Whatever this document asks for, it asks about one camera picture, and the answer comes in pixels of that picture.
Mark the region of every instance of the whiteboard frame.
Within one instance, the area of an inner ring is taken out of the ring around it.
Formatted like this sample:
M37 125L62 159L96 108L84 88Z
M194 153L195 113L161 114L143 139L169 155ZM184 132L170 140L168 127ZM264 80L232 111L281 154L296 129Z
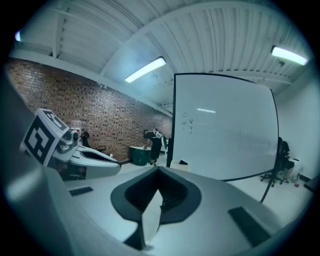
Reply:
M176 126L176 77L177 76L185 76L185 75L206 75L206 76L218 76L218 77L226 77L226 78L232 78L232 79L238 79L238 80L242 80L242 81L246 81L249 83L252 83L255 86L262 86L264 88L267 88L271 91L272 94L272 98L273 98L273 103L274 103L274 107L275 107L275 113L276 113L276 123L277 123L277 132L278 132L278 138L279 138L279 119L278 119L278 111L277 111L277 105L276 105L276 101L275 101L275 97L274 94L272 92L272 89L264 86L260 83L257 82L252 82L250 80L247 79L243 79L243 78L239 78L239 77L235 77L235 76L230 76L230 75L224 75L224 74L214 74L214 73L175 73L173 74L173 113L172 113L172 130L171 130L171 140L170 143L168 145L168 154L167 154L167 161L166 161L166 166L170 167L171 161L173 159L173 154L174 154L174 143L175 143L175 126ZM252 177L256 177L259 175L263 175L263 174L267 174L272 172L275 169L276 163L278 162L278 154L279 154L279 143L277 143L277 148L276 148L276 157L275 157L275 161L274 161L274 167L273 169L270 170L266 170L263 172L260 172L258 174L254 174L254 175L250 175L250 176L244 176L244 177L239 177L239 178L231 178L231 179L221 179L221 181L224 182L232 182L232 181L238 181L238 180L244 180L244 179L248 179L248 178L252 178Z

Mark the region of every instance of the white wall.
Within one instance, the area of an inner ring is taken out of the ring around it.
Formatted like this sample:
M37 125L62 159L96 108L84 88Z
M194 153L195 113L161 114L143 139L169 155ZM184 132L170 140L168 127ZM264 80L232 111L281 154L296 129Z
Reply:
M290 156L302 161L302 175L320 172L320 79L312 66L275 97L279 136L288 142Z

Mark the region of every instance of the brick wall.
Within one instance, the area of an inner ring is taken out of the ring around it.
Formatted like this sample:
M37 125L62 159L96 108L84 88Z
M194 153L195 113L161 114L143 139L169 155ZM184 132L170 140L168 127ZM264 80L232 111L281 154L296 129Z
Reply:
M92 148L106 148L118 161L128 159L128 147L146 144L144 129L158 128L171 137L172 118L140 101L82 76L21 59L6 68L27 106L52 110L67 125L81 120Z

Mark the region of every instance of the ceiling light fixture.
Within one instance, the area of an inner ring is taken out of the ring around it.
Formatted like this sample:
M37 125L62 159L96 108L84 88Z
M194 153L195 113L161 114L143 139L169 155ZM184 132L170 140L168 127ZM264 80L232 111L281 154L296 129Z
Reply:
M130 75L128 78L125 79L125 81L127 81L128 83L131 83L132 81L138 79L139 77L142 77L146 73L152 70L155 70L165 64L166 64L165 59L163 57L158 57L148 65L145 65L144 67L140 68L137 72Z
M284 58L284 59L299 63L301 65L306 65L308 62L308 60L306 58L304 58L296 53L293 53L289 50L282 49L278 46L273 46L271 49L271 53L273 56Z
M209 112L209 113L216 113L216 111L203 109L203 108L197 108L196 110L203 111L203 112Z
M18 31L17 33L15 33L14 38L15 38L15 40L17 40L17 41L20 42L20 31Z

